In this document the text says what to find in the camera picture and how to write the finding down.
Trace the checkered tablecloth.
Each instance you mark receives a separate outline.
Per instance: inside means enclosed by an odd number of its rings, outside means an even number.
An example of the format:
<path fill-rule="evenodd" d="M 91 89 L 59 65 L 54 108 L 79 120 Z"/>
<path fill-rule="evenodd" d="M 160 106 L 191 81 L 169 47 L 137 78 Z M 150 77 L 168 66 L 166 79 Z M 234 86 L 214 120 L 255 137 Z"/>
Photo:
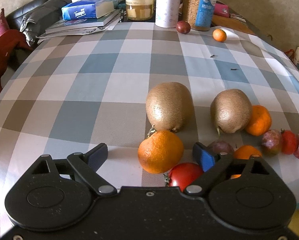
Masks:
<path fill-rule="evenodd" d="M 182 83 L 193 98 L 194 117 L 178 133 L 184 162 L 192 160 L 198 141 L 260 145 L 261 138 L 244 132 L 217 133 L 210 104 L 226 89 L 240 89 L 267 108 L 273 129 L 299 133 L 299 71 L 257 36 L 225 32 L 222 43 L 210 31 L 182 35 L 149 22 L 124 22 L 42 42 L 0 94 L 0 236 L 12 225 L 6 194 L 43 154 L 63 159 L 104 142 L 108 160 L 98 173 L 105 180 L 115 187 L 164 185 L 164 177 L 145 172 L 137 156 L 150 130 L 146 96 L 159 83 Z"/>

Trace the dark purple plum centre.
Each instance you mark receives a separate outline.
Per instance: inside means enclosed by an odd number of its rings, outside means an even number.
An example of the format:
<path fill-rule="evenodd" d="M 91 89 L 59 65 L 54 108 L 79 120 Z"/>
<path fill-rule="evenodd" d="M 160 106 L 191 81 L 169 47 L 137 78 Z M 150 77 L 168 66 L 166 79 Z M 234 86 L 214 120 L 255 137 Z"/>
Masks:
<path fill-rule="evenodd" d="M 227 154 L 234 154 L 233 147 L 224 140 L 215 140 L 211 142 L 207 148 L 212 152 L 219 154 L 221 152 L 225 152 Z"/>

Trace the mandarin orange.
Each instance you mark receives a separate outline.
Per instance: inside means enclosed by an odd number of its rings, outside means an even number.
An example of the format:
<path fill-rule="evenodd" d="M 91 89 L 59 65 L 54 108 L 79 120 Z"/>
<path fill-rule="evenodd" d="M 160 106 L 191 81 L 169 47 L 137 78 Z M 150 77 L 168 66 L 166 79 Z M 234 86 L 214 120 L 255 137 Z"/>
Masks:
<path fill-rule="evenodd" d="M 250 156 L 257 155 L 259 157 L 262 156 L 262 153 L 255 147 L 251 145 L 243 145 L 235 152 L 233 153 L 234 159 L 245 159 L 248 160 Z M 242 167 L 239 171 L 235 172 L 233 175 L 231 175 L 230 179 L 236 179 L 241 176 L 242 172 L 244 170 L 244 167 Z"/>
<path fill-rule="evenodd" d="M 245 131 L 250 135 L 260 136 L 269 131 L 272 119 L 269 111 L 261 105 L 252 106 L 252 114 Z"/>

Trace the yellow lid glass jar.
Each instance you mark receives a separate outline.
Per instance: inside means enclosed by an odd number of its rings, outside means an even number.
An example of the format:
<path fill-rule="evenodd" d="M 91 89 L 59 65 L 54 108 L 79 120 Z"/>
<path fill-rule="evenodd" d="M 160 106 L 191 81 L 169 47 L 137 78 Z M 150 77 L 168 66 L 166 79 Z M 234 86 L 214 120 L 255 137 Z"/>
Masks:
<path fill-rule="evenodd" d="M 146 21 L 153 17 L 154 0 L 125 0 L 129 20 Z"/>

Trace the white lilac thermos bottle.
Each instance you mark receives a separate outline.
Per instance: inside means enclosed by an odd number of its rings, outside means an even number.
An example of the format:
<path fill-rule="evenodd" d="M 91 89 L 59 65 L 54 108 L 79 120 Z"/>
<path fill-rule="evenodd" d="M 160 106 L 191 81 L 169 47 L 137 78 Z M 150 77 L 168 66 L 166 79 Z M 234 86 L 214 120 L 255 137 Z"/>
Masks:
<path fill-rule="evenodd" d="M 156 0 L 155 24 L 161 28 L 175 28 L 180 0 Z"/>

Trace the red tomato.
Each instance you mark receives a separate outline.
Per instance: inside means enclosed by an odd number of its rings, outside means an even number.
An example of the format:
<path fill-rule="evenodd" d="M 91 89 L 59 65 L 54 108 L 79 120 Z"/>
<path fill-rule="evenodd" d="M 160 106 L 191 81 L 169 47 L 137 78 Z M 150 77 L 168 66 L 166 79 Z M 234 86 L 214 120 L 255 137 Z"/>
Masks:
<path fill-rule="evenodd" d="M 294 154 L 298 147 L 296 134 L 291 130 L 282 130 L 282 153 L 286 155 Z"/>
<path fill-rule="evenodd" d="M 194 163 L 181 163 L 164 175 L 166 186 L 179 187 L 183 192 L 188 185 L 204 173 L 203 169 Z"/>

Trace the brown wooden board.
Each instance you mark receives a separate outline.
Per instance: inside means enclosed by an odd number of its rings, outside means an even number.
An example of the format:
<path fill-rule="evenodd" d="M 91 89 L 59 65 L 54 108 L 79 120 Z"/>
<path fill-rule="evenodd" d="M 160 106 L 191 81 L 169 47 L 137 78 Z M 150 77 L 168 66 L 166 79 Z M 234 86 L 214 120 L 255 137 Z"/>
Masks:
<path fill-rule="evenodd" d="M 223 17 L 223 16 L 213 15 L 212 23 L 215 26 L 230 28 L 233 30 L 237 30 L 237 31 L 246 33 L 246 34 L 252 34 L 252 35 L 255 34 L 251 29 L 248 28 L 247 25 L 245 25 L 241 21 L 233 19 L 233 18 L 227 18 L 227 17 Z"/>

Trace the dark plum near bottle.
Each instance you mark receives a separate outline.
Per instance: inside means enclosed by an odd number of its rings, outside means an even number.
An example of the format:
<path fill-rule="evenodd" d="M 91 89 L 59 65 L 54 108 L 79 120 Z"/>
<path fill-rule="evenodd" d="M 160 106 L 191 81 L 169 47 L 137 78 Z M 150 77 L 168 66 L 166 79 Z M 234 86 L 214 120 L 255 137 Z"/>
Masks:
<path fill-rule="evenodd" d="M 179 32 L 181 34 L 188 34 L 191 30 L 190 24 L 186 21 L 179 21 L 176 24 L 175 28 L 176 28 L 177 32 Z"/>

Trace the small far mandarin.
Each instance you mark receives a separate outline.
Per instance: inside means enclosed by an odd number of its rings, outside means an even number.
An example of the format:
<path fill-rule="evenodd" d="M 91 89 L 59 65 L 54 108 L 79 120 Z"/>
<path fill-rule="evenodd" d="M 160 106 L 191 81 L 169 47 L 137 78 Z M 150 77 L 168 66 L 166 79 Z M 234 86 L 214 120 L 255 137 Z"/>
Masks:
<path fill-rule="evenodd" d="M 218 42 L 224 42 L 227 39 L 226 32 L 222 29 L 215 29 L 212 33 L 214 40 Z"/>

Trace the brown kiwi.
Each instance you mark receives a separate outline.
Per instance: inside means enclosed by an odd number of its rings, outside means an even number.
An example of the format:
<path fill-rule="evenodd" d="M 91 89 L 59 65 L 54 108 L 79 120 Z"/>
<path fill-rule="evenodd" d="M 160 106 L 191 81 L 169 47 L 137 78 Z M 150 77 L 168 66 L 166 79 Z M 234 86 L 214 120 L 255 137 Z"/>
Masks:
<path fill-rule="evenodd" d="M 240 89 L 228 89 L 217 94 L 210 105 L 211 121 L 220 133 L 232 134 L 249 123 L 252 104 Z"/>
<path fill-rule="evenodd" d="M 180 131 L 194 115 L 191 93 L 178 82 L 160 83 L 147 94 L 146 114 L 155 130 Z"/>

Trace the grey jacket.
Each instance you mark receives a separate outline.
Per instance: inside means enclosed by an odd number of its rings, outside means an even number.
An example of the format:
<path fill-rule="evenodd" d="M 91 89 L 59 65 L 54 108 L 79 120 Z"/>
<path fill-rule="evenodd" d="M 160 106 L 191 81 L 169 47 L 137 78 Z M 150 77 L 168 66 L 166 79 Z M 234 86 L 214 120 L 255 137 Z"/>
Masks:
<path fill-rule="evenodd" d="M 32 48 L 37 46 L 38 37 L 61 19 L 61 8 L 70 2 L 71 0 L 49 0 L 22 18 L 19 31 L 25 35 L 29 46 Z"/>

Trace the blue tissue box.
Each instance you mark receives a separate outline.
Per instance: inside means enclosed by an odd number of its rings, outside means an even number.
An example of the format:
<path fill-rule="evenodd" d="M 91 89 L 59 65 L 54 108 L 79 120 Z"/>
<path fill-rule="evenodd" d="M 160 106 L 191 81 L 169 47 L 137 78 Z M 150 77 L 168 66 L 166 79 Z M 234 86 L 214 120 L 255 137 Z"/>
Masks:
<path fill-rule="evenodd" d="M 101 18 L 114 11 L 113 0 L 79 0 L 62 7 L 64 21 Z"/>

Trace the stack of books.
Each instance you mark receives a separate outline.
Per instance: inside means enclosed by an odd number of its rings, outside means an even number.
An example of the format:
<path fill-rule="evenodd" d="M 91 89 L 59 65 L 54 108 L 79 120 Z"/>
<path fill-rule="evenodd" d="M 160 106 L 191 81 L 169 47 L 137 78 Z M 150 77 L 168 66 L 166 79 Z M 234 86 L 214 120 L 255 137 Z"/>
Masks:
<path fill-rule="evenodd" d="M 46 39 L 57 36 L 67 35 L 85 35 L 98 31 L 106 30 L 113 21 L 119 20 L 121 10 L 116 9 L 113 12 L 101 18 L 86 18 L 80 20 L 64 21 L 60 20 L 47 28 L 45 33 L 38 36 L 38 39 Z"/>

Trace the large orange with stem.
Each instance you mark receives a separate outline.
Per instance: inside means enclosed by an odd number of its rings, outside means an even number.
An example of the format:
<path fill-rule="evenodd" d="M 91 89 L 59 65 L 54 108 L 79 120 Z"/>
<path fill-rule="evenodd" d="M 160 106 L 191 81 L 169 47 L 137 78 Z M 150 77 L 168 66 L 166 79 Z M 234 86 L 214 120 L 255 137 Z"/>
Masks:
<path fill-rule="evenodd" d="M 170 131 L 156 131 L 138 148 L 142 168 L 152 174 L 164 173 L 180 162 L 184 154 L 181 139 Z"/>

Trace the pink cushion near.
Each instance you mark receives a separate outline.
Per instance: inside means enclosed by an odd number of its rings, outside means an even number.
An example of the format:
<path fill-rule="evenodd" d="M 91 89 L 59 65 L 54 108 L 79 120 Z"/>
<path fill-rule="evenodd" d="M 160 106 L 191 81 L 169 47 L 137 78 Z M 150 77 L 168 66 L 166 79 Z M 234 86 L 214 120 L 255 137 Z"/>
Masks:
<path fill-rule="evenodd" d="M 1 9 L 0 12 L 0 37 L 9 30 L 8 22 L 5 18 L 5 11 L 4 8 Z"/>

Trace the clear cereal jar blue label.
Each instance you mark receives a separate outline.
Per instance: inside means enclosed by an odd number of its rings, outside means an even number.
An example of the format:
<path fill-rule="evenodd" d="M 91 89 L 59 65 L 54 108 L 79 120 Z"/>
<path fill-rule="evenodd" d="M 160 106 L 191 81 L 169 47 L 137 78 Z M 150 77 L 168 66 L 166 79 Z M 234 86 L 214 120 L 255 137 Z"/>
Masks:
<path fill-rule="evenodd" d="M 217 0 L 182 0 L 182 20 L 192 29 L 208 31 Z"/>

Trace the black leather sofa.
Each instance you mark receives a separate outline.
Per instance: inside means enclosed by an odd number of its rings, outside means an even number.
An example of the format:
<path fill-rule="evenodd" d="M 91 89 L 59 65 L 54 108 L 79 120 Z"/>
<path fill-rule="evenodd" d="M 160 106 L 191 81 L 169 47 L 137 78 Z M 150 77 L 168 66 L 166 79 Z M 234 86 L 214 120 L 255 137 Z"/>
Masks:
<path fill-rule="evenodd" d="M 5 18 L 8 22 L 10 29 L 20 30 L 20 26 L 22 23 L 22 18 L 30 11 L 34 10 L 35 8 L 43 5 L 45 2 L 49 0 L 33 0 L 22 7 L 16 9 L 15 11 L 5 15 Z"/>

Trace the pink pencil case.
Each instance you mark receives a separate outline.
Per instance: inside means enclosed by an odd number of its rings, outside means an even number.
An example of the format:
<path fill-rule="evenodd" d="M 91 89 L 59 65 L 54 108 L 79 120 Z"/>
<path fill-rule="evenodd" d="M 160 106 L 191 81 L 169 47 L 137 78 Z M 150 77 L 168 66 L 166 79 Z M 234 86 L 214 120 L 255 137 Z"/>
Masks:
<path fill-rule="evenodd" d="M 229 7 L 226 4 L 216 3 L 214 6 L 214 15 L 221 17 L 230 17 Z"/>

